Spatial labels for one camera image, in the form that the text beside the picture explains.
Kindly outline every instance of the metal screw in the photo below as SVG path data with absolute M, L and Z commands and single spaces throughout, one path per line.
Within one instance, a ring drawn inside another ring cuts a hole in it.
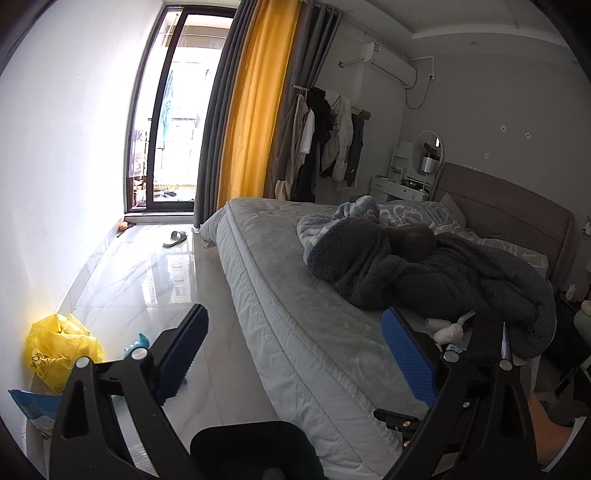
M 456 352 L 454 352 L 453 350 L 448 350 L 447 352 L 445 352 L 443 354 L 443 359 L 446 362 L 450 362 L 451 364 L 454 364 L 460 359 L 460 356 Z
M 499 367 L 501 367 L 505 372 L 509 372 L 511 369 L 513 369 L 513 364 L 509 362 L 509 360 L 501 360 L 499 362 Z
M 148 351 L 144 347 L 136 348 L 131 352 L 131 358 L 134 360 L 143 360 L 148 356 Z
M 78 368 L 88 367 L 89 363 L 90 363 L 90 359 L 87 356 L 81 356 L 78 360 L 76 360 L 76 366 Z

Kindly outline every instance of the yellow curtain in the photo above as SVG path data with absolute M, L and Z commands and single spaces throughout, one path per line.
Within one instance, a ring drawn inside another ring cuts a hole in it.
M 242 52 L 222 151 L 217 206 L 262 197 L 299 0 L 259 0 Z

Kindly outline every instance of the door threshold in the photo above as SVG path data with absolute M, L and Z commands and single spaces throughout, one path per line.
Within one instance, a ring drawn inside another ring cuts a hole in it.
M 193 212 L 130 212 L 125 221 L 131 223 L 193 223 Z

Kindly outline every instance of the slipper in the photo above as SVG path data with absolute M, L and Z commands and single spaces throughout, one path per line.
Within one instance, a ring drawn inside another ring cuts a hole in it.
M 170 240 L 165 241 L 162 246 L 164 248 L 171 248 L 184 242 L 187 239 L 187 232 L 174 231 L 170 234 Z

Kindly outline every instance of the yellow plastic bag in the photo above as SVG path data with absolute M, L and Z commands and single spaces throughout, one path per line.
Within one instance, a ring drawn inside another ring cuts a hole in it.
M 54 393 L 63 392 L 81 356 L 103 362 L 105 351 L 96 337 L 72 314 L 55 314 L 33 323 L 25 340 L 25 362 Z

